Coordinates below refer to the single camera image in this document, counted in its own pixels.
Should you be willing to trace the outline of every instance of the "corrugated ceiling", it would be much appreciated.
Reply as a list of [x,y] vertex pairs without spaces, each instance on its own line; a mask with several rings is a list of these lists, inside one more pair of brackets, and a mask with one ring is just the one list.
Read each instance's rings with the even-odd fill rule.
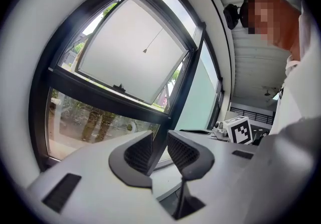
[[[223,6],[241,6],[243,0],[221,0]],[[288,0],[300,9],[300,0]],[[280,50],[259,35],[248,35],[239,23],[232,30],[235,50],[235,89],[232,101],[267,108],[285,79],[286,59],[289,52]]]

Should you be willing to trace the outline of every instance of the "railing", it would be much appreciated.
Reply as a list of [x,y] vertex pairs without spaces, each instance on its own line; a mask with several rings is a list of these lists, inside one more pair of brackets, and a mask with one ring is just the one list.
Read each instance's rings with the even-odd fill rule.
[[249,117],[250,120],[257,121],[257,122],[263,122],[263,123],[267,123],[270,125],[272,125],[273,121],[274,121],[274,117],[272,117],[272,116],[268,116],[268,115],[264,115],[264,114],[257,114],[257,113],[254,113],[254,112],[248,111],[248,110],[243,110],[243,109],[231,107],[230,111],[237,113],[239,116]]

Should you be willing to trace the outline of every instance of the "window frame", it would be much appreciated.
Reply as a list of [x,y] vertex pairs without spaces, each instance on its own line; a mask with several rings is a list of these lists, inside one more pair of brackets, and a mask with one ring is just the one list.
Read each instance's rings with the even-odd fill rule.
[[167,131],[176,126],[191,88],[200,58],[203,40],[206,37],[206,25],[201,22],[187,0],[179,0],[190,14],[192,20],[197,21],[195,22],[197,28],[192,38],[183,23],[162,0],[146,0],[157,10],[160,16],[166,20],[166,23],[170,23],[174,35],[182,41],[182,44],[186,45],[188,49],[185,68],[183,71],[180,71],[171,94],[171,107],[168,113],[163,113],[92,84],[58,65],[66,49],[74,43],[78,34],[82,32],[106,6],[114,1],[115,0],[85,1],[60,25],[47,43],[40,57],[30,90],[29,128],[32,147],[41,171],[45,171],[48,167],[57,163],[57,159],[49,155],[47,148],[48,104],[53,88],[66,96],[96,108],[110,111],[124,117],[160,124],[154,137],[153,154],[150,159],[149,172],[147,174],[150,175],[155,168],[166,167],[171,164],[171,162],[164,163],[164,161],[162,161],[157,167],[158,161],[167,145]]

